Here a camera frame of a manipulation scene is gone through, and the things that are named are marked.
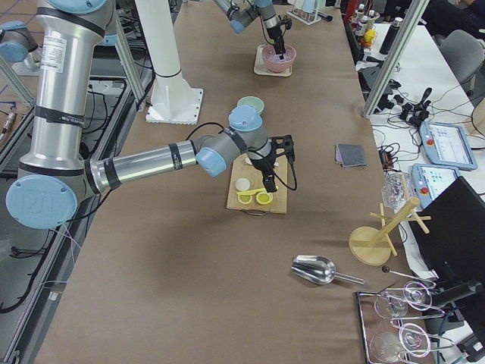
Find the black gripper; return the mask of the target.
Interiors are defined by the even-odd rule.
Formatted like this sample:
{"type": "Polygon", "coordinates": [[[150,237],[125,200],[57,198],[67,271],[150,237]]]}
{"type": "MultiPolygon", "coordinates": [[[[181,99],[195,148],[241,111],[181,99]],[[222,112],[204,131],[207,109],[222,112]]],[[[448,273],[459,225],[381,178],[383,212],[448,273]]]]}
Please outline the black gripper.
{"type": "Polygon", "coordinates": [[[284,15],[283,17],[274,15],[267,18],[267,34],[273,41],[275,55],[277,55],[280,60],[284,59],[284,54],[286,53],[283,34],[290,28],[291,19],[287,15],[284,15]]]}
{"type": "Polygon", "coordinates": [[[290,166],[294,163],[294,142],[291,135],[271,136],[259,149],[249,149],[252,165],[263,174],[263,185],[267,192],[277,192],[274,163],[280,156],[286,156],[290,166]]]}

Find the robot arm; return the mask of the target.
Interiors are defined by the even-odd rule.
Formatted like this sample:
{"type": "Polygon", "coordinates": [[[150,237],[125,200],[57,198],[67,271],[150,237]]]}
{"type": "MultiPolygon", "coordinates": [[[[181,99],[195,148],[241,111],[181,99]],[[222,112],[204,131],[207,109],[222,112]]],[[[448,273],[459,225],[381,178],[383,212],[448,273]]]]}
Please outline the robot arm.
{"type": "Polygon", "coordinates": [[[259,18],[270,38],[268,43],[274,47],[275,54],[283,60],[283,56],[286,54],[283,36],[291,28],[292,20],[287,15],[283,17],[278,15],[272,1],[248,1],[245,8],[238,6],[235,1],[216,0],[214,3],[225,13],[236,33],[241,33],[255,19],[259,18]]]}
{"type": "MultiPolygon", "coordinates": [[[[214,1],[231,27],[241,33],[261,19],[276,54],[283,57],[283,35],[292,21],[277,15],[272,1],[249,1],[240,10],[214,1]]],[[[78,205],[122,183],[199,165],[210,176],[247,154],[262,173],[264,188],[277,191],[274,163],[283,142],[268,136],[252,106],[234,108],[229,127],[218,135],[171,143],[160,149],[103,160],[80,157],[80,141],[95,46],[114,30],[115,1],[38,1],[36,16],[45,31],[30,151],[20,158],[18,179],[8,189],[6,207],[17,222],[35,229],[55,228],[74,216],[78,205]]],[[[155,83],[148,121],[197,122],[202,89],[183,78],[168,1],[136,1],[149,48],[155,83]]]]}

